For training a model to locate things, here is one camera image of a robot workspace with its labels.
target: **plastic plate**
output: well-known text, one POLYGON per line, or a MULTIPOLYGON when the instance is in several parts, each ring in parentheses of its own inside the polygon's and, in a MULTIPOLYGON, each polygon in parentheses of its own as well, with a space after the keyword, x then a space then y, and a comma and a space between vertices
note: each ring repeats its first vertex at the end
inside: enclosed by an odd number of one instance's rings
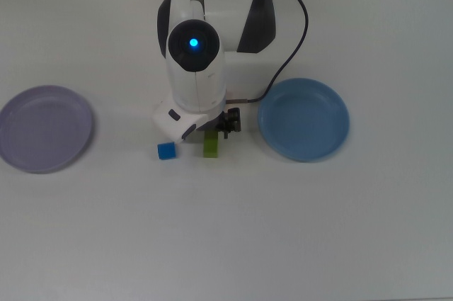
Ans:
POLYGON ((258 109, 266 142, 296 161, 332 154, 349 132, 349 114, 341 97, 312 79, 288 79, 271 88, 258 109))
POLYGON ((86 147, 93 128, 87 102, 60 86, 39 86, 11 99, 0 112, 0 156, 17 169, 63 168, 86 147))

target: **white table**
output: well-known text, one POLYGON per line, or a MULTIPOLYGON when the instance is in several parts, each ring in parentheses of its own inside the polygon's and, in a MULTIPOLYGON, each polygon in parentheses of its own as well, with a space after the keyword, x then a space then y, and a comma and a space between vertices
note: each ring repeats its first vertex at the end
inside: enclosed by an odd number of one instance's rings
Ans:
MULTIPOLYGON (((0 0, 0 106, 58 84, 97 124, 59 173, 0 161, 0 300, 451 297, 453 0, 305 0, 309 34, 281 79, 328 84, 351 116, 344 147, 315 164, 269 149, 257 106, 218 160, 199 135, 158 160, 161 1, 0 0)), ((227 57, 235 98, 259 94, 297 44, 297 2, 275 7, 275 42, 227 57)))

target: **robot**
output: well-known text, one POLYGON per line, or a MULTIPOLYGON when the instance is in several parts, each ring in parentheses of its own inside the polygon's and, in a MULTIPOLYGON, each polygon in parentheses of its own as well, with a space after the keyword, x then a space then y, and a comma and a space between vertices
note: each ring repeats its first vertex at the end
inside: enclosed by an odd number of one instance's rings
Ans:
POLYGON ((224 111, 224 53, 259 53, 275 39, 273 0, 164 0, 157 29, 171 84, 157 127, 175 143, 195 130, 240 131, 239 109, 224 111))

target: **green block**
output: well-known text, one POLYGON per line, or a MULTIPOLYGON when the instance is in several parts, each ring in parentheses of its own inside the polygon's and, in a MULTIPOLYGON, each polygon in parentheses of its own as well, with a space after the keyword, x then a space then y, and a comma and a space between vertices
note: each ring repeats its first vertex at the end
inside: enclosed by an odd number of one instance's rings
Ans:
POLYGON ((219 157, 219 133, 217 131, 205 131, 205 144, 203 147, 204 158, 219 157))

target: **lavender plate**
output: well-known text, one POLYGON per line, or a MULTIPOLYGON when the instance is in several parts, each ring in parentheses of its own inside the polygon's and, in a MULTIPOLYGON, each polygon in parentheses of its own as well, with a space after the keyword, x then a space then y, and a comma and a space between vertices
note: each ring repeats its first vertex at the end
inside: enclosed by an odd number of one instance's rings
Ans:
POLYGON ((0 112, 0 157, 17 169, 43 174, 62 169, 86 148, 93 129, 87 102, 61 86, 38 86, 0 112))

